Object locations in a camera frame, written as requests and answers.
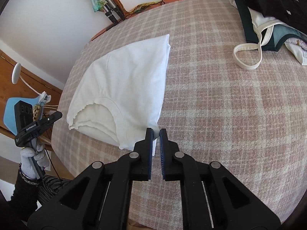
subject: wall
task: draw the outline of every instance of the wall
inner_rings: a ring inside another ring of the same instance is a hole
[[[159,0],[121,1],[130,10]],[[109,24],[90,0],[10,0],[0,16],[0,40],[25,59],[22,65],[65,83],[84,45]]]
[[[50,76],[43,70],[39,69],[38,67],[34,66],[32,63],[27,61],[25,58],[23,58],[21,55],[16,53],[12,48],[10,48],[8,45],[6,45],[2,40],[0,40],[0,49],[6,53],[8,56],[10,56],[14,61],[22,63],[22,66],[25,67],[30,72],[34,73],[36,76],[42,78],[43,80],[49,82],[50,84],[54,85],[57,88],[60,88],[63,90],[64,83],[58,81],[54,77]]]
[[[20,163],[20,148],[16,146],[14,139],[0,134],[0,156]]]

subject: lamp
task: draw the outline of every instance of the lamp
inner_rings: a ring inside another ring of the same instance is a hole
[[[44,91],[41,94],[36,91],[33,87],[31,87],[21,76],[20,76],[20,72],[21,72],[21,64],[17,63],[14,66],[13,72],[12,72],[12,83],[13,84],[17,84],[18,79],[20,78],[30,89],[32,89],[34,92],[36,92],[39,95],[39,103],[41,105],[44,105],[48,102],[50,102],[51,100],[51,95],[47,95],[47,93]]]

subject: dark green fabric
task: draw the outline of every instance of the dark green fabric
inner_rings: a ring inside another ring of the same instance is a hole
[[[234,1],[239,11],[246,42],[258,44],[259,40],[257,34],[254,32],[251,13],[249,12],[248,7],[245,5],[244,0]],[[262,31],[262,38],[264,37],[266,31],[266,29]],[[305,35],[302,34],[300,31],[283,25],[275,25],[271,39],[265,46],[262,46],[261,49],[262,51],[277,52],[279,51],[283,43],[291,37],[307,41],[307,37],[305,37]]]

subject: gloved hand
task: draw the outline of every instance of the gloved hand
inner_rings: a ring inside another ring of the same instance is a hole
[[[40,167],[47,168],[50,163],[45,152],[45,145],[39,139],[37,139],[36,149],[36,153],[35,150],[30,147],[23,148],[20,151],[21,171],[30,179],[35,179],[36,175],[28,159],[29,157],[34,157]]]

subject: pink plaid bedspread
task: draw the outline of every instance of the pink plaid bedspread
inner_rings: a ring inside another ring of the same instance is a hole
[[[60,100],[63,118],[52,134],[56,154],[76,176],[93,161],[109,163],[128,152],[68,130],[68,107],[94,60],[165,34],[171,52],[159,125],[197,161],[221,162],[285,220],[307,188],[307,67],[285,46],[264,52],[254,71],[238,67],[231,54],[245,38],[238,11],[228,0],[166,4],[88,43]],[[252,62],[257,55],[247,52],[240,58]],[[155,229],[181,229],[179,182],[162,181],[158,149],[159,144],[151,181],[133,183],[130,218]]]

